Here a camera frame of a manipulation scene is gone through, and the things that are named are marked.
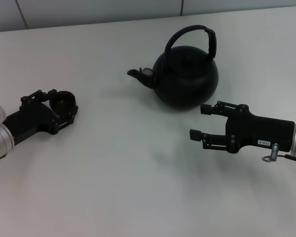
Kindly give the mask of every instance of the robotic arm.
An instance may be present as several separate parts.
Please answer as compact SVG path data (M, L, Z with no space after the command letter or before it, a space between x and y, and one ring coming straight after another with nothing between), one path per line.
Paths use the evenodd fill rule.
M50 108L43 104L48 100ZM78 111L75 97L68 91L38 90L22 97L21 102L20 110L8 117L0 106L0 159L37 132L57 134L74 122Z
M190 130L190 138L202 141L204 149L222 150L238 153L244 146L256 146L271 149L271 155L263 157L266 162L285 157L296 161L296 124L292 121L258 117L250 113L247 105L233 105L218 101L215 106L201 105L205 115L228 117L225 135L213 135ZM278 151L290 155L279 156Z

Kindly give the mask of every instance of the table surface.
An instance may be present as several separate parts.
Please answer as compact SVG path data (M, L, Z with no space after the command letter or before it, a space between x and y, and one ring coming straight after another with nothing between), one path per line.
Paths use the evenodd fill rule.
M0 33L7 114L38 89L71 91L79 106L73 125L0 160L0 237L296 237L296 162L203 150L189 130L224 134L225 118L176 112L126 74L194 24L217 34L208 103L296 120L296 7Z

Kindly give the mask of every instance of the kettle lid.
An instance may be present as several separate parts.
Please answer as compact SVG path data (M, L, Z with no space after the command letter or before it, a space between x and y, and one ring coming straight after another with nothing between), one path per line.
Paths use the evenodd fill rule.
M175 41L190 31L204 30L208 34L208 53L192 46L177 46L172 48ZM213 30L205 26L194 25L185 27L175 33L166 45L163 57L163 64L175 74L182 77L197 77L203 74L212 64L216 55L217 41Z

